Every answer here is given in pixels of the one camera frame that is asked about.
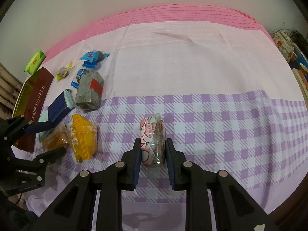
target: blue candy wrapper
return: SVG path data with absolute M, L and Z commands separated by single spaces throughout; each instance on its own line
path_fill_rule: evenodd
M 101 51 L 98 50 L 93 50 L 88 53 L 85 53 L 82 57 L 80 57 L 80 60 L 85 60 L 85 61 L 94 61 L 98 62 L 103 60 L 104 58 L 108 57 L 110 54 L 103 54 Z
M 74 80 L 70 83 L 70 85 L 74 88 L 78 88 L 80 79 L 82 77 L 83 74 L 89 73 L 88 69 L 79 69 L 77 72 L 76 77 L 74 78 Z
M 101 60 L 103 60 L 104 58 L 110 56 L 110 54 L 108 53 L 102 53 L 102 56 L 101 56 Z M 87 69 L 95 69 L 96 66 L 97 66 L 97 63 L 101 60 L 98 60 L 98 61 L 84 61 L 84 63 L 82 64 L 83 67 L 87 68 Z

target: gray wrapped package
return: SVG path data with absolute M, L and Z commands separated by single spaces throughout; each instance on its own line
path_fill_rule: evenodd
M 163 119 L 154 114 L 140 122 L 141 161 L 147 168 L 165 165 L 165 134 Z
M 100 108 L 104 79 L 97 71 L 84 74 L 79 82 L 75 104 L 84 110 Z

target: white wall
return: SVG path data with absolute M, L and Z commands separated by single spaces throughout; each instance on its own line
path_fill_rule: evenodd
M 103 17 L 134 8 L 166 4 L 211 4 L 241 10 L 269 33 L 308 24 L 292 0 L 15 0 L 0 23 L 0 61 L 24 81 L 24 66 L 39 49 L 48 50 L 74 31 Z

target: robotic arm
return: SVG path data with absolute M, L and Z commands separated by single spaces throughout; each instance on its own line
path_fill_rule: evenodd
M 46 166 L 64 155 L 65 149 L 58 148 L 38 155 L 32 161 L 17 159 L 11 145 L 23 134 L 40 132 L 41 128 L 18 116 L 0 122 L 0 129 L 0 140 L 3 140 L 0 186 L 4 194 L 9 196 L 44 186 Z M 208 190 L 212 194 L 217 231 L 278 231 L 264 210 L 227 171 L 205 171 L 187 161 L 184 153 L 176 151 L 172 139 L 166 139 L 165 145 L 171 187 L 175 191 L 186 190 L 186 231 L 213 230 Z M 133 149 L 125 152 L 120 161 L 103 171 L 81 171 L 30 230 L 91 231 L 96 194 L 97 190 L 101 190 L 96 231 L 122 231 L 121 191 L 133 191 L 138 184 L 140 146 L 140 138 L 136 138 Z M 0 218 L 3 222 L 6 219 L 1 210 L 9 204 L 7 201 L 0 197 Z

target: metal screw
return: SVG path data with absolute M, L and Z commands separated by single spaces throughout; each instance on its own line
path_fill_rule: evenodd
M 183 165 L 185 166 L 185 167 L 192 167 L 193 165 L 192 165 L 192 162 L 190 162 L 190 161 L 185 161 L 184 163 L 183 163 Z
M 86 177 L 88 175 L 89 175 L 89 171 L 87 171 L 87 170 L 83 170 L 83 171 L 80 172 L 81 177 Z
M 124 167 L 124 165 L 125 165 L 125 163 L 123 161 L 118 161 L 115 166 L 116 167 Z
M 219 173 L 218 173 L 221 177 L 227 177 L 227 175 L 228 175 L 228 172 L 227 171 L 225 171 L 225 170 L 221 170 L 221 171 L 219 171 Z

